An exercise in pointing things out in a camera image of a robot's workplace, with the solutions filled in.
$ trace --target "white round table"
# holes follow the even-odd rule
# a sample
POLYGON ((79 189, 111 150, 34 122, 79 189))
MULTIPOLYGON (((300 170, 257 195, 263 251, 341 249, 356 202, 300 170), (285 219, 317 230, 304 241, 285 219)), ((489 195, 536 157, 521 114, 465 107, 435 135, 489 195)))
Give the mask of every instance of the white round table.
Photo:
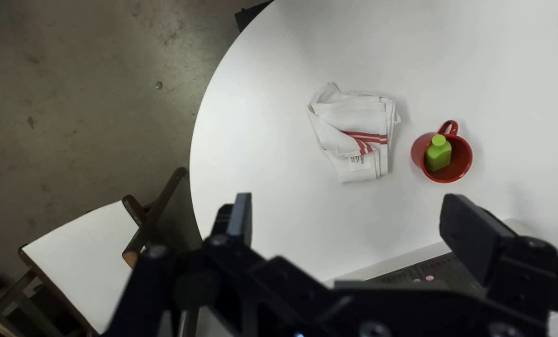
POLYGON ((558 245, 558 0, 278 0, 206 90, 191 191, 205 236, 251 191, 253 247, 323 281, 437 241, 444 193, 558 245), (339 183, 308 120, 330 80, 397 101, 392 174, 339 183), (411 146, 450 118, 474 167, 441 185, 411 146))

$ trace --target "gray floor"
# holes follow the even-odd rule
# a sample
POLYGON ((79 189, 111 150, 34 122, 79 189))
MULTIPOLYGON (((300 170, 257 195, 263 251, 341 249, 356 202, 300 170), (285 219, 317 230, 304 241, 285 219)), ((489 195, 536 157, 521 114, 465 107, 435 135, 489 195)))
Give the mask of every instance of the gray floor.
POLYGON ((188 165, 205 88, 257 0, 0 0, 0 273, 17 249, 188 165))

